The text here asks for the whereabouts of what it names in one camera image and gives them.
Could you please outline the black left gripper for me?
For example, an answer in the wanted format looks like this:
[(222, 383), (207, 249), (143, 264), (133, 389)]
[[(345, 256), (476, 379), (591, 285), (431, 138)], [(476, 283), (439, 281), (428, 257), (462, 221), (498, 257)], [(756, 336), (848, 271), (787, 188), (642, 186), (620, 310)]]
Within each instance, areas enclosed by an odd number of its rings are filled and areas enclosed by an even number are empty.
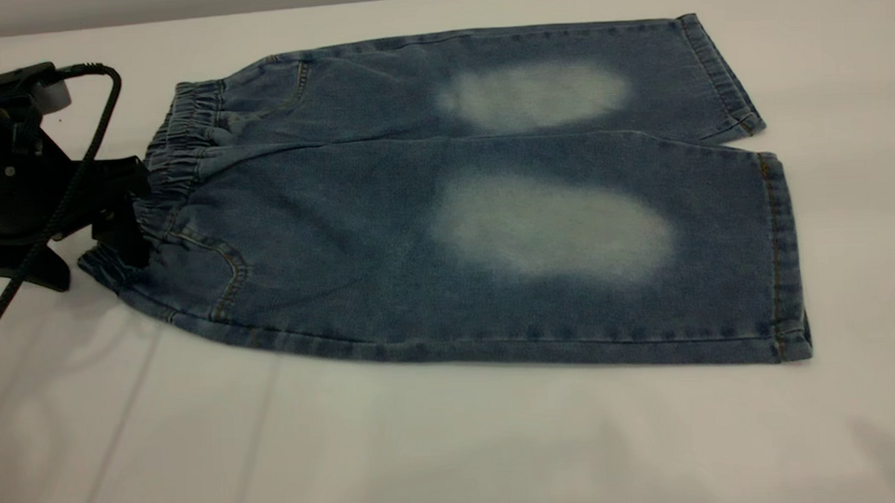
[[(141, 232), (134, 202), (150, 194), (149, 171), (139, 157), (97, 161), (93, 196), (100, 200), (93, 215), (92, 237), (132, 267), (147, 266), (150, 244)], [(29, 247), (45, 245), (45, 234), (62, 195), (75, 174), (70, 159), (42, 129), (42, 113), (29, 101), (0, 107), (0, 278), (25, 273), (25, 283), (52, 292), (71, 288), (68, 264), (43, 246), (26, 269)]]

